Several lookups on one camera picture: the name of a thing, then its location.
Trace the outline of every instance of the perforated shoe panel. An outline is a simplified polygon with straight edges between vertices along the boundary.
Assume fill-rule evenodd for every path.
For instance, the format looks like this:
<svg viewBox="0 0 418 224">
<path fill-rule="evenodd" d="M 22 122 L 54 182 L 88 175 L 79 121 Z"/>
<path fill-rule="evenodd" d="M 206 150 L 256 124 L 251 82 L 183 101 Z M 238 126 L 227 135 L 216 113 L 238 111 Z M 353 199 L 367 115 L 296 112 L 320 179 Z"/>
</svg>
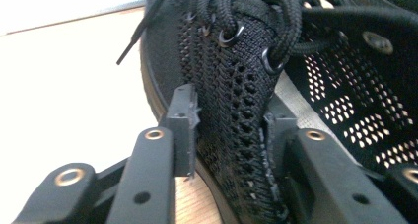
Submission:
<svg viewBox="0 0 418 224">
<path fill-rule="evenodd" d="M 304 40 L 318 32 L 306 25 Z M 287 73 L 355 159 L 383 173 L 418 162 L 418 45 L 392 33 L 383 37 L 393 54 L 382 54 L 365 43 L 365 32 L 345 32 L 333 48 L 293 58 Z"/>
<path fill-rule="evenodd" d="M 279 195 L 274 178 L 266 176 L 271 171 L 260 125 L 277 77 L 264 72 L 256 57 L 262 48 L 255 46 L 268 45 L 274 32 L 255 18 L 238 18 L 246 30 L 231 48 L 219 46 L 216 35 L 204 37 L 199 25 L 183 19 L 180 27 L 188 36 L 179 42 L 182 72 L 184 82 L 196 85 L 202 107 L 199 154 L 241 219 L 268 223 L 282 208 L 273 199 L 272 187 Z"/>
</svg>

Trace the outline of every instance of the shoe upper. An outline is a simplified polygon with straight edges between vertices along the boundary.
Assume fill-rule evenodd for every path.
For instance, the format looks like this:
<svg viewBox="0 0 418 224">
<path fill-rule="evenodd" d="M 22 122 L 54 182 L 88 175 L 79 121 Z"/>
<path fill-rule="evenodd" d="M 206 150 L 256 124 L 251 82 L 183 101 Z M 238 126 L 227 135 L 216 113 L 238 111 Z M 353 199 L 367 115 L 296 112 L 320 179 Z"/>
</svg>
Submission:
<svg viewBox="0 0 418 224">
<path fill-rule="evenodd" d="M 289 221 L 262 127 L 282 67 L 360 164 L 418 162 L 417 17 L 330 2 L 164 0 L 142 35 L 163 106 L 196 86 L 198 156 L 243 223 Z"/>
</svg>

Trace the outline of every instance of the metal eyelet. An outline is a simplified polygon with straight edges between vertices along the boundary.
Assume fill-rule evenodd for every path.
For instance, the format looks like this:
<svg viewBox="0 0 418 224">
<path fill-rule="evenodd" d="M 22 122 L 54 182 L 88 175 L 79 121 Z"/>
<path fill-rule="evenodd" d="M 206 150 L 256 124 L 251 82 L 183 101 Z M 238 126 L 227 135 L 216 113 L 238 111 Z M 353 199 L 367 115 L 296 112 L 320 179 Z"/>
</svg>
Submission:
<svg viewBox="0 0 418 224">
<path fill-rule="evenodd" d="M 191 22 L 194 20 L 194 18 L 196 18 L 196 15 L 195 15 L 195 14 L 193 14 L 193 13 L 191 13 L 191 12 L 188 12 L 188 13 L 187 13 L 187 16 L 185 17 L 185 19 L 186 19 L 189 23 L 191 23 Z"/>
<path fill-rule="evenodd" d="M 244 32 L 244 25 L 240 21 L 237 21 L 237 25 L 238 25 L 237 32 L 235 33 L 233 37 L 229 39 L 224 39 L 224 31 L 221 31 L 219 33 L 219 46 L 223 48 L 231 47 L 238 42 L 238 40 L 240 39 L 240 36 Z"/>
<path fill-rule="evenodd" d="M 403 176 L 409 181 L 418 184 L 418 170 L 414 168 L 406 168 L 403 170 Z"/>
<path fill-rule="evenodd" d="M 348 37 L 343 32 L 339 31 L 338 36 L 340 39 L 342 39 L 344 42 L 348 42 Z"/>
<path fill-rule="evenodd" d="M 370 48 L 374 49 L 375 51 L 381 54 L 393 54 L 393 45 L 387 38 L 384 38 L 372 32 L 365 31 L 363 32 L 363 40 Z"/>
<path fill-rule="evenodd" d="M 208 25 L 208 27 L 206 26 L 202 26 L 202 33 L 204 36 L 208 37 L 210 34 L 210 25 Z"/>
<path fill-rule="evenodd" d="M 215 14 L 212 14 L 211 17 L 212 17 L 212 19 L 211 19 L 211 22 L 212 23 L 210 25 L 208 25 L 207 27 L 205 25 L 202 26 L 202 33 L 206 37 L 209 36 L 210 30 L 211 30 L 211 26 L 215 23 L 215 20 L 216 20 L 216 15 Z"/>
<path fill-rule="evenodd" d="M 262 62 L 262 65 L 264 66 L 264 70 L 267 72 L 267 74 L 269 74 L 269 75 L 278 75 L 285 68 L 285 64 L 287 63 L 287 61 L 289 60 L 289 58 L 284 59 L 276 67 L 271 67 L 270 66 L 270 62 L 268 60 L 268 50 L 269 49 L 270 49 L 269 47 L 266 47 L 266 48 L 264 48 L 264 50 L 261 53 L 261 62 Z"/>
</svg>

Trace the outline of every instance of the metal grommet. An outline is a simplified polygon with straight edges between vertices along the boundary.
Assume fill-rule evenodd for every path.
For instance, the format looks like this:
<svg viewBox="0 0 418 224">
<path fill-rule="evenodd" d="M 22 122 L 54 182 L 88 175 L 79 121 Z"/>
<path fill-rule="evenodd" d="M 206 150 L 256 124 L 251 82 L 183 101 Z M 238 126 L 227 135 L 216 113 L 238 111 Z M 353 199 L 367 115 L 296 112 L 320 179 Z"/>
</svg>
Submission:
<svg viewBox="0 0 418 224">
<path fill-rule="evenodd" d="M 307 138 L 315 141 L 322 141 L 325 140 L 325 135 L 321 132 L 309 130 L 306 133 Z"/>
<path fill-rule="evenodd" d="M 185 17 L 185 19 L 186 19 L 188 22 L 192 22 L 192 21 L 194 20 L 194 18 L 196 18 L 196 15 L 195 15 L 195 14 L 193 14 L 193 13 L 191 13 L 191 12 L 188 12 L 188 13 L 187 13 L 187 16 Z"/>
<path fill-rule="evenodd" d="M 212 19 L 211 19 L 211 24 L 209 24 L 209 25 L 207 25 L 207 27 L 206 27 L 206 25 L 203 25 L 202 26 L 202 33 L 203 33 L 203 35 L 205 36 L 205 37 L 208 37 L 209 36 L 209 34 L 210 34 L 210 29 L 211 29 L 211 25 L 212 24 L 214 24 L 215 23 L 215 21 L 216 21 L 216 15 L 215 14 L 212 14 Z"/>
<path fill-rule="evenodd" d="M 345 42 L 348 42 L 348 37 L 347 35 L 345 35 L 343 32 L 339 31 L 338 32 L 338 36 L 340 37 L 340 39 L 342 39 Z"/>
<path fill-rule="evenodd" d="M 390 40 L 385 37 L 365 31 L 363 32 L 363 40 L 369 47 L 379 53 L 387 55 L 393 54 L 393 45 Z"/>
<path fill-rule="evenodd" d="M 269 74 L 269 75 L 278 75 L 280 74 L 283 69 L 285 68 L 285 63 L 281 62 L 279 65 L 277 65 L 276 67 L 271 67 L 270 65 L 270 61 L 268 60 L 268 50 L 269 48 L 266 47 L 262 53 L 261 53 L 261 61 L 262 61 L 262 65 L 264 66 L 264 70 Z"/>
<path fill-rule="evenodd" d="M 418 170 L 413 168 L 403 169 L 403 176 L 405 176 L 409 181 L 418 184 Z"/>
<path fill-rule="evenodd" d="M 244 32 L 244 25 L 242 22 L 237 21 L 237 32 L 235 33 L 235 35 L 229 39 L 224 39 L 224 31 L 221 30 L 221 32 L 219 33 L 219 45 L 223 48 L 226 47 L 231 47 L 234 44 L 237 43 L 237 41 L 240 39 L 240 36 L 243 34 Z"/>
<path fill-rule="evenodd" d="M 145 134 L 145 138 L 149 140 L 157 140 L 164 136 L 164 132 L 158 129 L 148 131 Z"/>
<path fill-rule="evenodd" d="M 208 25 L 208 27 L 206 26 L 202 26 L 202 33 L 205 37 L 208 37 L 210 34 L 210 25 Z"/>
<path fill-rule="evenodd" d="M 75 173 L 75 177 L 70 178 L 70 179 L 65 179 L 65 175 L 68 175 L 70 173 Z M 60 173 L 58 176 L 56 176 L 55 178 L 55 184 L 59 187 L 67 187 L 67 186 L 71 186 L 75 183 L 77 183 L 79 180 L 81 180 L 85 175 L 84 170 L 80 169 L 80 168 L 72 168 L 72 169 L 68 169 L 62 173 Z"/>
</svg>

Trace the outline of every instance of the wooden surface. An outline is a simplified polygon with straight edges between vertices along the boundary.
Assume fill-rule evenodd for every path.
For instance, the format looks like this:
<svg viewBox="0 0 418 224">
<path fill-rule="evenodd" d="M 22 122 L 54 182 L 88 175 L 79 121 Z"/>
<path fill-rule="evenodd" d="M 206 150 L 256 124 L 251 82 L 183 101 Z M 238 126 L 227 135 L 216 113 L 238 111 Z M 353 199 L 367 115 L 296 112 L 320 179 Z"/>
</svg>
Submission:
<svg viewBox="0 0 418 224">
<path fill-rule="evenodd" d="M 0 37 L 0 223 L 12 222 L 46 175 L 72 162 L 99 172 L 156 125 L 138 44 L 115 61 L 142 10 Z M 177 223 L 220 223 L 199 177 L 176 179 Z"/>
</svg>

